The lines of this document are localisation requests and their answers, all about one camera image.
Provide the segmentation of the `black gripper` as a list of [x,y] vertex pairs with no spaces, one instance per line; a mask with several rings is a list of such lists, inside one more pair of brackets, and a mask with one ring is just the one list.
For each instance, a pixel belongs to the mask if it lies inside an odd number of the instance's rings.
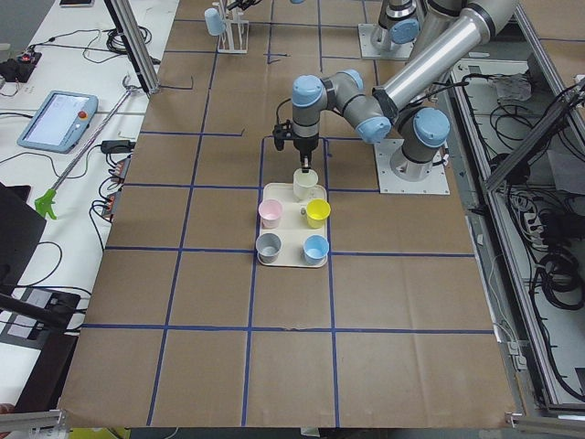
[[302,137],[294,132],[292,122],[286,120],[284,123],[274,125],[272,136],[277,151],[284,149],[286,141],[292,141],[301,157],[302,172],[308,173],[311,170],[311,157],[313,150],[318,146],[318,135]]

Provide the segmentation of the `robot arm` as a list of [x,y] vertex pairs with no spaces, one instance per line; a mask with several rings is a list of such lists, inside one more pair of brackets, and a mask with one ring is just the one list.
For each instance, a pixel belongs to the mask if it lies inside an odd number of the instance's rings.
[[321,112],[332,110],[338,110],[364,142],[381,142],[399,112],[470,50],[497,36],[517,6],[517,1],[429,1],[407,64],[370,95],[355,70],[296,78],[292,119],[276,123],[272,132],[276,149],[291,141],[300,153],[301,169],[310,169]]
[[416,41],[422,24],[417,14],[417,2],[384,0],[370,42],[379,51],[390,52]]

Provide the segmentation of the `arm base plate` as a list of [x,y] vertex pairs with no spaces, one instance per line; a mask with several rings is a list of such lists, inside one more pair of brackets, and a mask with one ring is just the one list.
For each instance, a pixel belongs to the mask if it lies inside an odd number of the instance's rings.
[[406,61],[415,43],[415,41],[394,43],[388,31],[377,24],[359,24],[358,36],[362,59]]
[[375,144],[378,187],[381,194],[450,194],[445,166],[438,149],[429,163],[410,162],[402,151],[402,139],[385,139]]

